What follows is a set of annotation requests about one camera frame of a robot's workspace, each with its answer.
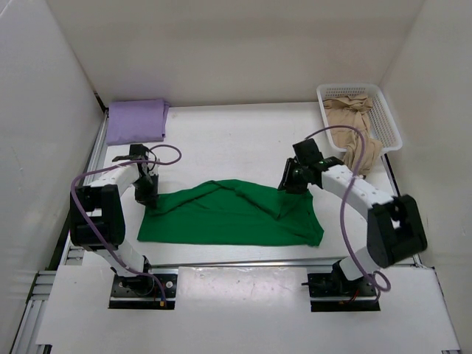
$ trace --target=white basket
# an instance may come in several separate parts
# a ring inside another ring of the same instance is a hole
[[[393,120],[389,107],[382,95],[382,91],[378,86],[370,83],[335,83],[318,86],[316,93],[318,94],[319,107],[322,110],[323,123],[325,127],[329,126],[329,124],[327,122],[323,100],[346,94],[350,96],[367,94],[373,101],[373,107],[369,111],[371,125],[370,135],[382,142],[383,149],[381,150],[381,154],[383,155],[388,151],[400,150],[403,146],[397,125]],[[337,147],[334,144],[330,131],[326,131],[326,134],[333,149],[337,151],[346,151],[345,148]]]

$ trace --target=purple cable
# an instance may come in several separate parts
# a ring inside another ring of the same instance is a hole
[[[159,289],[161,291],[161,299],[164,303],[164,306],[167,306],[167,300],[165,298],[165,292],[164,292],[164,287],[162,286],[161,282],[159,281],[159,279],[154,275],[154,274],[151,274],[151,273],[143,273],[141,271],[136,271],[132,268],[130,268],[129,266],[127,266],[125,264],[125,262],[123,262],[119,257],[118,255],[114,252],[114,250],[111,248],[111,246],[106,242],[105,238],[103,238],[102,234],[100,233],[100,231],[97,229],[97,227],[94,225],[94,222],[90,219],[90,217],[87,215],[87,212],[84,210],[82,204],[80,203],[79,201],[79,198],[77,197],[77,193],[75,192],[75,185],[77,184],[77,182],[86,177],[86,176],[91,176],[91,175],[94,175],[94,174],[97,174],[97,173],[103,173],[103,172],[108,172],[108,171],[111,171],[111,170],[115,170],[117,169],[118,167],[123,167],[123,166],[128,166],[129,164],[159,164],[159,165],[162,165],[162,166],[168,166],[170,164],[175,164],[176,162],[180,161],[180,159],[182,158],[182,152],[175,146],[172,146],[172,145],[166,145],[166,144],[160,144],[160,145],[156,145],[156,146],[153,146],[151,149],[149,150],[153,150],[155,148],[171,148],[171,149],[174,149],[175,151],[177,151],[178,153],[178,158],[171,161],[171,162],[158,162],[158,161],[151,161],[151,160],[132,160],[132,161],[126,161],[126,162],[123,162],[121,164],[115,164],[113,166],[110,166],[110,167],[106,167],[106,168],[102,168],[101,170],[95,170],[95,171],[90,171],[90,172],[85,172],[85,173],[82,173],[81,175],[78,175],[77,177],[75,177],[73,180],[72,180],[72,183],[71,183],[71,197],[72,197],[72,200],[74,201],[75,205],[77,205],[77,208],[79,209],[79,212],[80,214],[82,214],[83,216],[83,219],[86,221],[86,223],[90,226],[90,228],[92,229],[92,231],[95,233],[95,235],[97,236],[97,238],[100,240],[100,242],[103,244],[103,246],[106,248],[106,250],[110,253],[110,255],[113,257],[114,260],[116,260],[116,262],[122,266],[124,269],[126,269],[127,271],[129,271],[130,273],[132,274],[135,274],[135,275],[142,275],[144,277],[149,277],[151,278],[154,282],[156,282],[156,284],[159,286]]]
[[[309,136],[307,136],[305,138],[305,140],[311,138],[312,136],[315,136],[317,135],[318,133],[321,133],[322,131],[327,131],[327,130],[330,130],[330,129],[334,129],[334,128],[346,128],[346,129],[351,129],[353,131],[355,131],[359,137],[361,138],[361,155],[359,156],[359,160],[355,163],[355,166],[353,168],[353,177],[351,178],[349,184],[347,185],[347,188],[346,188],[346,192],[344,192],[344,195],[342,196],[342,200],[341,200],[341,211],[339,213],[339,219],[340,219],[340,224],[341,224],[341,233],[342,233],[342,238],[344,239],[344,243],[346,244],[346,248],[347,248],[347,251],[349,253],[349,255],[351,256],[351,258],[353,259],[353,262],[355,264],[355,266],[358,268],[358,270],[362,273],[362,275],[364,276],[364,278],[367,279],[368,282],[370,282],[372,284],[372,286],[374,288],[377,289],[378,291],[378,294],[374,300],[374,303],[376,303],[381,295],[381,291],[390,291],[390,289],[392,288],[392,284],[390,283],[389,279],[386,277],[386,275],[384,273],[382,273],[381,271],[374,271],[372,273],[372,276],[370,276],[367,271],[364,269],[364,267],[362,266],[362,264],[359,262],[359,260],[357,259],[357,257],[355,256],[355,252],[353,251],[353,248],[349,242],[349,238],[347,237],[347,232],[346,232],[346,224],[344,222],[344,210],[346,208],[346,203],[347,203],[347,196],[349,195],[351,189],[353,188],[353,185],[355,183],[355,177],[357,176],[358,172],[359,172],[359,168],[361,167],[361,163],[362,163],[362,159],[364,157],[364,154],[365,154],[365,150],[366,150],[366,141],[365,141],[365,138],[363,137],[362,135],[362,132],[359,130],[359,129],[356,129],[354,127],[351,127],[350,125],[331,125],[329,127],[326,127],[326,128],[323,128],[323,129],[320,129],[319,131],[315,131],[314,133],[310,134]],[[379,275],[384,281],[385,281],[385,286],[382,286],[380,285],[377,280],[375,280],[375,276],[376,275]]]

